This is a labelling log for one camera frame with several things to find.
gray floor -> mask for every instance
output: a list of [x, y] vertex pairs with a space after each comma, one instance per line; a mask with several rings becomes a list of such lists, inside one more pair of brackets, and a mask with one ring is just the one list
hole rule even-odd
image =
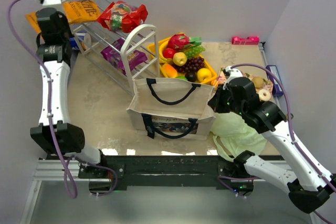
[[311, 223], [286, 194], [265, 182], [255, 182], [246, 200], [228, 190], [191, 187], [129, 187], [96, 199], [88, 183], [77, 184], [73, 200], [62, 182], [43, 182], [31, 224]]

beige table surface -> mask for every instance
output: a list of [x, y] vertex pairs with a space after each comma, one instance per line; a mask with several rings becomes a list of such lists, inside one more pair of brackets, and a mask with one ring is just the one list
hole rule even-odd
[[[203, 56], [218, 72], [220, 67], [237, 63], [264, 65], [258, 46], [236, 46], [228, 42], [204, 42]], [[94, 53], [111, 74], [115, 70]], [[241, 67], [241, 70], [266, 77], [257, 68]], [[132, 97], [116, 84], [104, 71], [85, 56], [79, 54], [72, 70], [68, 87], [68, 106], [72, 124], [84, 130], [86, 141], [110, 155], [216, 155], [212, 133], [205, 141], [188, 139], [168, 140], [159, 135], [151, 139], [137, 135], [126, 113]], [[267, 143], [262, 155], [279, 155]]]

light green bag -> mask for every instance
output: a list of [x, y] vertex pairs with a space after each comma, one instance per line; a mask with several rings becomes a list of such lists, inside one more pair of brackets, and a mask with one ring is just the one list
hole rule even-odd
[[267, 140], [262, 135], [248, 126], [242, 117], [235, 113], [216, 113], [216, 120], [211, 131], [215, 135], [213, 139], [217, 146], [218, 154], [231, 162], [233, 162], [233, 158], [230, 158], [218, 143], [218, 137], [220, 137], [223, 146], [227, 148], [234, 157], [245, 150], [259, 155], [267, 143]]

bag strap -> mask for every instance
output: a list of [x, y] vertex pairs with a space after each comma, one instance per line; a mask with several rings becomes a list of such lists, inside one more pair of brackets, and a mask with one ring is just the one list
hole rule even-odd
[[145, 125], [145, 128], [147, 130], [147, 136], [149, 136], [150, 138], [154, 138], [155, 137], [155, 132], [157, 132], [157, 134], [164, 136], [166, 138], [169, 139], [178, 139], [178, 138], [182, 138], [184, 136], [187, 136], [193, 129], [194, 126], [196, 125], [197, 119], [193, 119], [193, 118], [189, 118], [188, 121], [191, 123], [189, 129], [177, 136], [171, 136], [171, 135], [167, 135], [165, 133], [163, 133], [162, 131], [159, 131], [157, 128], [154, 127], [154, 124], [152, 122], [152, 116], [148, 115], [148, 114], [144, 114], [141, 113], [142, 118], [143, 118], [143, 123]]
[[181, 99], [175, 101], [175, 102], [167, 102], [167, 101], [164, 101], [162, 100], [160, 97], [158, 97], [158, 95], [155, 93], [153, 87], [152, 87], [152, 84], [155, 84], [156, 83], [156, 79], [152, 79], [152, 78], [146, 78], [146, 81], [147, 81], [147, 84], [148, 84], [148, 87], [149, 89], [151, 90], [151, 93], [152, 93], [152, 96], [154, 96], [159, 102], [163, 103], [163, 104], [166, 104], [166, 105], [176, 105], [176, 104], [179, 104], [180, 102], [183, 102], [185, 99], [187, 99], [187, 97], [198, 87], [201, 86], [201, 84], [199, 83], [192, 83], [191, 84], [191, 89], [188, 91], [188, 93]]

canvas bag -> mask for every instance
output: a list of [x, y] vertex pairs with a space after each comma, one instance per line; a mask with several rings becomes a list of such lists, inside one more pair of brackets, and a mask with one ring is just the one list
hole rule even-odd
[[213, 91], [213, 86], [175, 78], [135, 80], [127, 113], [138, 134], [205, 140], [215, 120], [207, 105]]

